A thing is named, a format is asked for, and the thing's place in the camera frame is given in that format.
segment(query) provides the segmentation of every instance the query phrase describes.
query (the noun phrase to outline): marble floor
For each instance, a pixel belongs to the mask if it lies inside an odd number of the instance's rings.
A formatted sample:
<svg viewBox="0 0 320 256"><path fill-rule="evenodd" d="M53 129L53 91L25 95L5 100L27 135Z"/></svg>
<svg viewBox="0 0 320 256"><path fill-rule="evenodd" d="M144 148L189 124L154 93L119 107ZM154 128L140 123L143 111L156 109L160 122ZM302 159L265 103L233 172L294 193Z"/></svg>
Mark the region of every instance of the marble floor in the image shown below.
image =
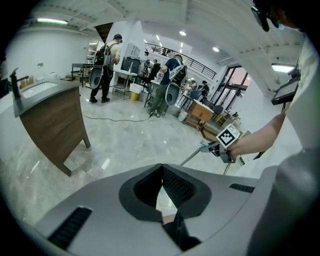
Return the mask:
<svg viewBox="0 0 320 256"><path fill-rule="evenodd" d="M110 93L108 103L89 103L90 91L84 87L80 97L82 113L88 117L133 121L149 117L143 102L123 100L116 92ZM183 125L170 113L141 122L87 117L83 120L91 148L87 149L81 142L71 153L65 163L72 169L71 177L57 169L27 133L12 156L0 161L2 193L17 218L34 226L48 210L86 184L155 163L180 164L204 140L199 131ZM185 166L223 174L226 165L213 154L199 153ZM233 175L240 167L240 162L232 164L228 175ZM163 189L157 209L164 216L177 211Z"/></svg>

